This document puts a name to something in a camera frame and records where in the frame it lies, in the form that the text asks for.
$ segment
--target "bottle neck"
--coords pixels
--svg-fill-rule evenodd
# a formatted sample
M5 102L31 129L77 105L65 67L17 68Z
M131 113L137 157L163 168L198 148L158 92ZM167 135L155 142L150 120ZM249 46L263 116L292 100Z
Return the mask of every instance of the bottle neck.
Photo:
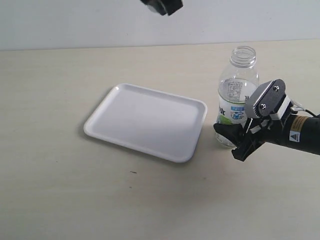
M238 68L252 68L256 64L256 51L249 46L238 46L231 53L230 63Z

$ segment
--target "warning label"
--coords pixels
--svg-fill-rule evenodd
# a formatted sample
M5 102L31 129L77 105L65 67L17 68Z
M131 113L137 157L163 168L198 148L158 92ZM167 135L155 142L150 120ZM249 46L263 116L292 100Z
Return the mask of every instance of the warning label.
M302 126L304 125L305 121L308 119L307 116L296 116L296 118L293 120L293 123L291 125L291 131L294 132L301 132Z
M290 131L289 140L292 142L299 143L300 142L300 132Z

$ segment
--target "water bottle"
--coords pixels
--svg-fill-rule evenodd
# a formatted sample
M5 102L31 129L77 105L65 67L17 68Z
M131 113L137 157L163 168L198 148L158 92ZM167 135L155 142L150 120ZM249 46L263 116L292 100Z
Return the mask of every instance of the water bottle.
M259 75L255 69L256 51L249 46L235 48L230 64L219 78L219 113L216 122L220 124L245 124L247 116L245 103L259 86ZM217 140L234 147L232 142L216 133Z

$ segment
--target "plastic tray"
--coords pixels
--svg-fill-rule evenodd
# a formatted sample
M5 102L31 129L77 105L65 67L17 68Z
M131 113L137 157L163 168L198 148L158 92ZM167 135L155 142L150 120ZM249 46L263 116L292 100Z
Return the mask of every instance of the plastic tray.
M194 154L207 106L199 100L122 83L84 125L84 132L175 163Z

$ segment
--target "table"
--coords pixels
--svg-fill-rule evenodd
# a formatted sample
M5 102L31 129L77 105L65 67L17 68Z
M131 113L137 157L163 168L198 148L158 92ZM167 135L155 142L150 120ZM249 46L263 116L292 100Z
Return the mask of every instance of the table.
M2 240L301 240L320 236L320 157L265 144L245 162L214 139L231 51L318 113L320 40L0 52ZM204 101L194 157L174 164L86 137L119 83Z

